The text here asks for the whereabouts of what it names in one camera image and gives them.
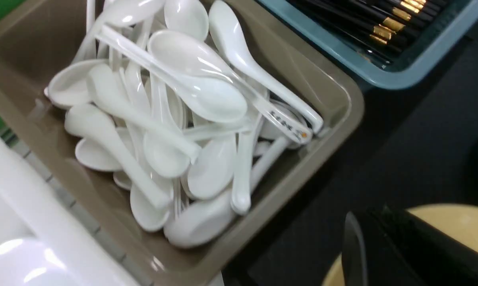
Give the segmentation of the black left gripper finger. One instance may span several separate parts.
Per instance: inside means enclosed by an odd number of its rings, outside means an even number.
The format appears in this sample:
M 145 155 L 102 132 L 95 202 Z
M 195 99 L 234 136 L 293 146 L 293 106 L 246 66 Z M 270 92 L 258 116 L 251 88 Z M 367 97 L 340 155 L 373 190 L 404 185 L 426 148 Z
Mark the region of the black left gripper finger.
M 406 210 L 346 214 L 346 286 L 478 286 L 478 252 Z

